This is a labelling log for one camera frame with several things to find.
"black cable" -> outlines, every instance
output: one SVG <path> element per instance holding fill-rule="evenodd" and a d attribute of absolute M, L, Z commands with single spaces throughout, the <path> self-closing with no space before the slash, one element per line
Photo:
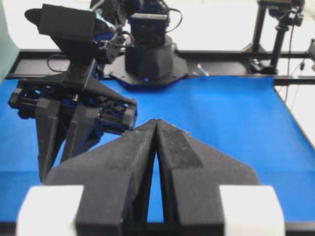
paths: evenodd
<path fill-rule="evenodd" d="M 292 39 L 293 39 L 293 32 L 294 32 L 294 26 L 292 26 L 291 30 L 291 37 L 290 37 L 290 47 L 289 47 L 289 57 L 288 57 L 288 63 L 287 63 L 287 75 L 290 75 L 290 61 L 291 61 L 291 50 L 292 50 Z"/>
<path fill-rule="evenodd" d="M 47 66 L 48 66 L 48 68 L 50 69 L 50 70 L 52 70 L 52 71 L 54 71 L 54 72 L 66 72 L 66 71 L 62 71 L 62 70 L 55 70 L 55 69 L 53 69 L 51 66 L 50 66 L 50 64 L 49 64 L 49 62 L 50 62 L 50 60 L 52 59 L 52 58 L 67 58 L 66 56 L 64 56 L 64 55 L 61 55 L 61 54 L 53 54 L 53 55 L 50 55 L 48 58 L 47 58 L 47 60 L 46 60 L 46 64 L 47 64 Z"/>
<path fill-rule="evenodd" d="M 160 0 L 160 2 L 162 2 L 162 3 L 165 5 L 165 7 L 167 8 L 167 19 L 168 19 L 168 20 L 169 20 L 169 18 L 170 18 L 170 16 L 169 16 L 169 12 L 170 12 L 170 11 L 176 11 L 176 12 L 178 12 L 179 14 L 181 14 L 181 19 L 180 19 L 179 23 L 177 24 L 177 26 L 176 26 L 175 28 L 173 28 L 173 29 L 171 29 L 171 30 L 165 32 L 165 33 L 170 33 L 170 32 L 172 32 L 172 31 L 176 30 L 176 29 L 181 25 L 181 23 L 182 23 L 182 21 L 183 21 L 183 14 L 182 14 L 182 12 L 181 12 L 180 10 L 178 10 L 178 9 L 168 7 L 168 5 L 166 4 L 166 2 L 165 2 L 164 0 Z"/>
<path fill-rule="evenodd" d="M 300 71 L 301 71 L 301 73 L 300 73 L 300 76 L 302 76 L 302 72 L 303 72 L 303 70 L 304 70 L 304 68 L 305 68 L 305 63 L 304 63 L 304 61 L 305 61 L 305 59 L 303 59 L 303 61 L 299 64 L 299 66 L 297 67 L 297 68 L 299 68 L 300 67 Z M 293 99 L 293 103 L 292 103 L 292 107 L 291 107 L 291 111 L 293 110 L 293 107 L 294 107 L 294 104 L 295 104 L 295 101 L 296 101 L 296 97 L 297 97 L 297 94 L 298 94 L 298 92 L 299 92 L 299 88 L 300 88 L 300 85 L 298 85 L 297 86 L 297 89 L 296 89 L 296 92 L 295 92 L 295 96 L 294 96 L 294 99 Z"/>
<path fill-rule="evenodd" d="M 297 70 L 299 67 L 301 68 L 301 66 L 305 64 L 304 62 L 305 62 L 305 59 L 303 59 L 302 62 L 301 62 L 300 64 L 298 64 L 298 66 L 297 66 L 297 67 L 294 69 L 294 71 L 291 73 L 291 76 L 296 72 L 296 70 Z"/>
<path fill-rule="evenodd" d="M 177 26 L 175 28 L 167 31 L 166 33 L 170 33 L 172 31 L 176 30 L 181 25 L 181 23 L 183 21 L 183 14 L 182 14 L 182 12 L 180 10 L 175 9 L 175 8 L 169 8 L 169 11 L 176 11 L 176 12 L 178 12 L 179 14 L 181 14 L 181 19 L 180 19 L 179 23 L 177 24 Z"/>
<path fill-rule="evenodd" d="M 292 25 L 292 30 L 291 30 L 291 36 L 290 36 L 290 46 L 289 46 L 289 56 L 288 56 L 288 62 L 287 62 L 287 75 L 290 75 L 290 61 L 291 61 L 291 50 L 292 50 L 292 39 L 293 39 L 293 32 L 294 32 L 294 27 L 295 27 L 295 20 L 298 14 L 298 10 L 296 10 L 294 19 L 293 19 L 293 25 Z"/>

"blue table mat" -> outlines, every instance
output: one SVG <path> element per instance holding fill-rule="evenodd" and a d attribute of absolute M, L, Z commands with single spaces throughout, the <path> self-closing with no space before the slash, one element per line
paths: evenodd
<path fill-rule="evenodd" d="M 189 132 L 253 167 L 262 184 L 275 188 L 286 221 L 315 220 L 315 152 L 275 93 L 273 78 L 200 77 L 145 90 L 104 83 L 137 99 L 137 125 L 161 118 Z M 0 221 L 15 221 L 29 187 L 40 184 L 35 121 L 20 119 L 7 104 L 16 84 L 0 86 Z M 117 137 L 104 134 L 95 147 Z M 163 221 L 159 184 L 155 161 L 149 222 Z"/>

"metal stand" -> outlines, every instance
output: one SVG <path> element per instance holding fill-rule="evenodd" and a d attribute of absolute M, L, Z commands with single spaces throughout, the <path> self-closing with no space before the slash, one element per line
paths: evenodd
<path fill-rule="evenodd" d="M 252 43 L 250 43 L 244 49 L 245 52 L 248 52 L 248 53 L 265 52 L 265 50 L 260 45 L 260 39 L 261 39 L 262 29 L 263 29 L 263 26 L 264 26 L 266 11 L 267 11 L 266 5 L 259 4 Z"/>

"black frame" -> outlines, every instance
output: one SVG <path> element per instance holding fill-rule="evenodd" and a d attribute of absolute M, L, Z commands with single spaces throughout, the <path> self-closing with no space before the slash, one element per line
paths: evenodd
<path fill-rule="evenodd" d="M 16 223 L 0 222 L 0 236 L 14 236 Z M 179 235 L 179 227 L 167 223 L 144 223 L 124 225 L 125 236 L 176 236 Z M 315 234 L 314 222 L 288 222 L 285 224 L 286 236 L 313 236 Z"/>
<path fill-rule="evenodd" d="M 21 50 L 16 59 L 10 73 L 6 79 L 21 79 L 21 78 L 38 78 L 49 74 L 54 74 L 46 65 L 46 60 L 50 55 L 60 54 L 60 50 Z M 257 74 L 252 71 L 250 58 L 260 60 L 270 59 L 272 52 L 251 53 L 245 51 L 175 51 L 179 57 L 184 58 L 188 62 L 190 73 L 196 68 L 197 64 L 202 64 L 205 68 L 219 69 L 211 73 L 211 76 L 255 76 L 266 77 L 274 76 L 275 86 L 289 85 L 315 85 L 314 76 L 299 76 L 294 79 L 292 76 L 278 76 Z M 307 52 L 282 52 L 282 59 L 309 59 Z M 65 59 L 55 59 L 59 64 L 67 64 Z"/>

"white block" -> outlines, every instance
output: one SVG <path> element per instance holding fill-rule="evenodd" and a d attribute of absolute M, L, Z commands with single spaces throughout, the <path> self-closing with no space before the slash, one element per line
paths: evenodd
<path fill-rule="evenodd" d="M 271 186 L 221 185 L 225 236 L 284 236 L 284 215 Z"/>
<path fill-rule="evenodd" d="M 20 209 L 17 236 L 76 236 L 75 217 L 84 187 L 32 187 Z"/>

